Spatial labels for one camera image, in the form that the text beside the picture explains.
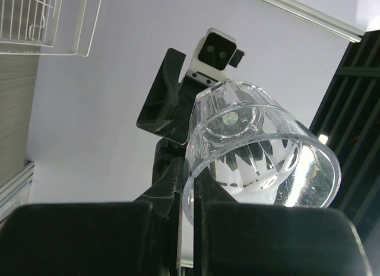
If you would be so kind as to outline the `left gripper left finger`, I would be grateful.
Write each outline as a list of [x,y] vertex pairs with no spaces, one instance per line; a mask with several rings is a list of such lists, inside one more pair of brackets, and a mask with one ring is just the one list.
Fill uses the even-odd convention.
[[31,204],[1,228],[2,275],[178,275],[181,160],[131,202]]

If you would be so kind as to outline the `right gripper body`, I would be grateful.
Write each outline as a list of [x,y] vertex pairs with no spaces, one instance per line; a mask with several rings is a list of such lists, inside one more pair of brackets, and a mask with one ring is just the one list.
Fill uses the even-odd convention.
[[173,138],[167,139],[180,145],[187,143],[189,120],[196,95],[214,84],[214,81],[207,80],[205,83],[204,77],[196,79],[190,74],[191,72],[187,72],[182,81],[179,81],[179,99],[175,110],[176,129]]

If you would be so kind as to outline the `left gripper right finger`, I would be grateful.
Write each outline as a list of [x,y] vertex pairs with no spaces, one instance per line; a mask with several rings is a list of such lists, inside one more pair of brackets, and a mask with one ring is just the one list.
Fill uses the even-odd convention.
[[372,274],[339,210],[241,204],[209,172],[194,194],[194,275]]

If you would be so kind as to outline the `clear plastic cup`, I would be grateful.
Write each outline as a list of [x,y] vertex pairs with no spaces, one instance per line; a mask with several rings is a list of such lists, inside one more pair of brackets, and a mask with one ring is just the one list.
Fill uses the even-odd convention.
[[182,201],[189,222],[203,173],[247,204],[326,208],[341,184],[328,146],[262,88],[228,79],[195,97]]

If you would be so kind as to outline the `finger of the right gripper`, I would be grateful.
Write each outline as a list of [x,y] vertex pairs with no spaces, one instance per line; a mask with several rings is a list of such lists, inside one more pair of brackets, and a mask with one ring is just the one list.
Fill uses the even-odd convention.
[[176,129],[175,110],[179,99],[179,75],[186,55],[169,48],[138,116],[138,128],[172,139]]

